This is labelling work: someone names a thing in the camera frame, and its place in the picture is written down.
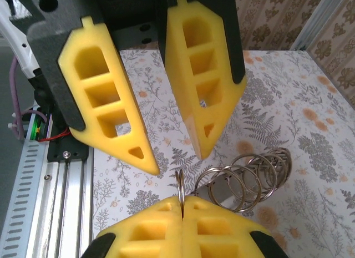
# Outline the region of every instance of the yellow foam pad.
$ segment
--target yellow foam pad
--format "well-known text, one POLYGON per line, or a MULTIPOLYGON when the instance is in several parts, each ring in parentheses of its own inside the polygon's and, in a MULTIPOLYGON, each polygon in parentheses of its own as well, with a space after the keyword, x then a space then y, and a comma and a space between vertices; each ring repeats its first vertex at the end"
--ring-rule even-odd
POLYGON ((184 218, 170 197, 105 230, 116 238, 106 258, 262 258, 250 236, 262 226, 208 201, 187 196, 184 218))
POLYGON ((70 128, 79 141, 151 174, 158 174, 145 125, 129 78, 105 24, 82 19, 71 32, 58 64, 85 121, 85 130, 70 128), (118 135, 116 126, 130 124, 118 135))
POLYGON ((247 80, 233 82, 222 18, 197 1, 177 3, 168 9, 165 69, 195 153, 206 159, 247 80))

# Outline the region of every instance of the patterned wallpaper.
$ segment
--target patterned wallpaper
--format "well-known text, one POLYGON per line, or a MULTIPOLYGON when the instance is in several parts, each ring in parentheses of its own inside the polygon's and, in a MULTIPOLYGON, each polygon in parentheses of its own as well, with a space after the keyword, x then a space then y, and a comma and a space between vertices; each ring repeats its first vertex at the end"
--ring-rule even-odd
POLYGON ((343 0, 308 51, 355 106, 355 0, 343 0))
MULTIPOLYGON (((320 0, 236 0, 244 50, 290 50, 320 0)), ((149 43, 139 48, 158 48, 149 43)))

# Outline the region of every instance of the gray floor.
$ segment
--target gray floor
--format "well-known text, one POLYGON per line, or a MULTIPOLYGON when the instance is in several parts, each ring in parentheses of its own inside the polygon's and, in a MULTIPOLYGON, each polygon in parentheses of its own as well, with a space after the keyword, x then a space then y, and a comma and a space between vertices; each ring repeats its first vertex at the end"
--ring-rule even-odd
MULTIPOLYGON (((3 228, 22 151, 22 143, 17 141, 7 128, 7 124, 13 120, 11 117, 13 107, 8 80, 12 58, 13 53, 9 47, 0 47, 0 105, 2 113, 2 118, 0 119, 0 231, 3 228)), ((20 105, 22 109, 25 109, 33 104, 33 88, 21 72, 20 66, 17 68, 16 76, 20 105)))

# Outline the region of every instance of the floral tablecloth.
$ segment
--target floral tablecloth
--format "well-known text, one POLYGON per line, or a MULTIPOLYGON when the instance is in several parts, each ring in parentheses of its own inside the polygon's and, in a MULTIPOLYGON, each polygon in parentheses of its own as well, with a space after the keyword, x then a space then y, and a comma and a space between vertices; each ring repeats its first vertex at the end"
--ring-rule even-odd
POLYGON ((355 111, 306 52, 245 52, 247 89, 204 161, 195 156, 159 52, 121 56, 161 173, 95 150, 94 236, 176 194, 176 169, 184 169, 189 193, 206 168, 282 146, 292 153, 291 176, 247 217, 267 227, 289 257, 355 257, 355 111))

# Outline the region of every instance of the red wire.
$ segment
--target red wire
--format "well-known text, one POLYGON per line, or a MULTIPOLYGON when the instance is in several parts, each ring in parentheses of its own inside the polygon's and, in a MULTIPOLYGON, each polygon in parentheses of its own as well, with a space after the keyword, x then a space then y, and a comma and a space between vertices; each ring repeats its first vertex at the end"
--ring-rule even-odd
POLYGON ((41 143, 43 141, 55 140, 55 139, 58 139, 58 138, 61 138, 61 137, 64 137, 64 136, 67 136, 67 135, 70 135, 70 134, 71 134, 71 132, 69 131, 68 128, 66 128, 65 131, 63 131, 62 133, 59 133, 58 135, 50 137, 50 138, 38 140, 38 142, 41 143))

